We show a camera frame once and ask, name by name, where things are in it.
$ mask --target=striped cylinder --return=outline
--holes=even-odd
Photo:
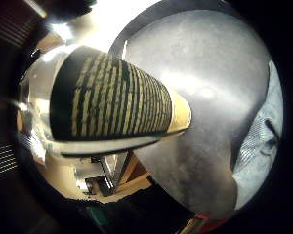
[[[165,86],[112,55],[79,47],[63,63],[50,98],[54,140],[120,139],[166,133]]]

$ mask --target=blurry background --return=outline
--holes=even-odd
[[[15,155],[24,156],[25,153],[20,154],[20,149],[12,146],[14,139],[11,136],[16,127],[11,123],[16,124],[16,121],[11,118],[15,117],[15,113],[10,105],[2,101],[2,97],[7,99],[16,97],[18,93],[16,86],[23,72],[30,65],[33,49],[38,41],[48,34],[50,28],[46,28],[45,25],[51,22],[66,22],[84,15],[91,10],[89,6],[94,2],[93,0],[37,0],[35,3],[43,6],[44,11],[41,12],[32,1],[0,1],[0,233],[100,233],[91,222],[78,214],[78,207],[71,201],[64,200],[45,183],[43,186],[33,183],[34,177],[42,178],[34,172],[22,169],[28,162]],[[283,87],[285,122],[278,157],[264,186],[237,216],[212,233],[291,233],[293,232],[293,3],[273,0],[228,2],[232,3],[255,27],[274,58]],[[117,6],[110,6],[106,11],[115,18],[117,14],[121,14],[117,11]],[[107,32],[108,28],[102,28],[102,34]],[[45,50],[62,40],[69,40],[69,35],[66,39],[57,35],[48,36],[47,44],[44,45],[44,41],[40,42],[41,48]],[[108,48],[108,42],[104,40],[99,40],[98,45],[102,50]],[[45,191],[47,196],[43,195],[41,190]]]

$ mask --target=gray fabric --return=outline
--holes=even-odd
[[[283,100],[274,63],[266,100],[240,148],[233,177],[237,183],[236,209],[244,206],[263,184],[274,161],[282,132]]]

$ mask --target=green striped pattern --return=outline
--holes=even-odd
[[[72,137],[134,137],[166,132],[172,103],[159,81],[94,50],[75,80],[70,113]]]

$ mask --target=gray surface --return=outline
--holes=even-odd
[[[263,184],[282,132],[283,101],[277,70],[270,62],[270,82],[266,100],[244,140],[234,167],[237,183],[236,209],[245,205]]]
[[[234,212],[230,160],[264,102],[270,56],[238,19],[212,11],[175,14],[128,40],[127,61],[189,103],[191,126],[177,138],[136,150],[154,179],[193,212]]]

